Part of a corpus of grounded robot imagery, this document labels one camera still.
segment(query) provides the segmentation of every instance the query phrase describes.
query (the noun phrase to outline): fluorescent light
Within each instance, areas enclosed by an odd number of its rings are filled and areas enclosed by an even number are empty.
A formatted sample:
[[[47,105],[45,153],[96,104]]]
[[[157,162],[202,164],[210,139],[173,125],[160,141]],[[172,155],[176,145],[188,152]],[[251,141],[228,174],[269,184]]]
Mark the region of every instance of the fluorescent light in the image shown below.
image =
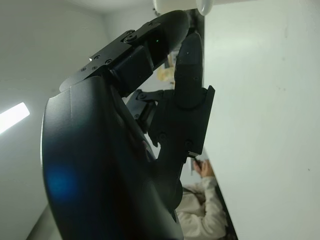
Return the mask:
[[[0,134],[30,115],[27,106],[21,102],[0,114]]]

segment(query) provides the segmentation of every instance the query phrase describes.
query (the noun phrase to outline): bolt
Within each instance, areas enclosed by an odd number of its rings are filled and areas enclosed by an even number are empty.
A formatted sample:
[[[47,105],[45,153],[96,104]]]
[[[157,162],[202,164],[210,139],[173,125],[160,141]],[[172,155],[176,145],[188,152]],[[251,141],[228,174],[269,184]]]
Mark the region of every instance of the bolt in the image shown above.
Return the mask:
[[[137,35],[136,35],[136,34],[129,35],[129,36],[127,36],[127,37],[124,39],[124,42],[125,42],[125,43],[129,43],[129,42],[132,42],[133,40],[135,40],[136,38],[137,38]]]
[[[145,99],[147,97],[147,95],[145,94],[145,93],[141,93],[140,95],[139,95],[139,98],[140,99]]]
[[[186,141],[184,142],[184,147],[185,147],[186,149],[188,149],[188,150],[192,147],[192,145],[193,145],[193,143],[192,143],[192,141],[190,141],[190,140],[186,140]]]
[[[165,142],[166,140],[167,140],[167,135],[164,132],[160,133],[159,141]]]

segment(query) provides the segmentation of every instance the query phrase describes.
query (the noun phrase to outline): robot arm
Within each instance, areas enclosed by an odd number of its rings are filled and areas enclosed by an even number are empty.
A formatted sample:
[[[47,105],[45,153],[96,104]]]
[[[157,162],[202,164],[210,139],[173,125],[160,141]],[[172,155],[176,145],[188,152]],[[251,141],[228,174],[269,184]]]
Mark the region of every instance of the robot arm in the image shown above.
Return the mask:
[[[128,106],[122,97],[135,91],[187,32],[183,11],[127,31],[48,100],[41,162],[64,240],[183,239],[175,213],[182,197],[179,178],[186,158],[202,152],[214,97],[211,86],[202,88],[199,36],[182,44],[174,91],[160,91],[156,99],[147,94],[143,101],[139,92]],[[132,116],[133,101],[143,105],[145,128]],[[153,110],[145,111],[147,105]],[[158,159],[143,131],[161,144]]]

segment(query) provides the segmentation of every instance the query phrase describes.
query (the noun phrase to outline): person's hand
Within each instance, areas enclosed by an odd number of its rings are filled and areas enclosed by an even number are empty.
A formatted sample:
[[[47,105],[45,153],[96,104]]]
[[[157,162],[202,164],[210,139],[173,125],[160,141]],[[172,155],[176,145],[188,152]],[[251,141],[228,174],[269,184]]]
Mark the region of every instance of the person's hand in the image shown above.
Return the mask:
[[[196,161],[193,161],[193,168],[203,178],[215,176],[214,171],[208,159],[201,162],[200,165],[198,165]]]

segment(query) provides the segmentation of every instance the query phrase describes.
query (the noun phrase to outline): person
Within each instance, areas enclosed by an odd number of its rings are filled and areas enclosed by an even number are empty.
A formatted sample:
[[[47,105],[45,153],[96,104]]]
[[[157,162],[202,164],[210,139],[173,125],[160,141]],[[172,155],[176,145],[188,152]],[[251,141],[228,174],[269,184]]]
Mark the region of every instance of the person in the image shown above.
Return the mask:
[[[185,240],[220,240],[226,235],[227,219],[216,193],[217,180],[209,160],[193,161],[201,183],[183,187],[176,209]]]

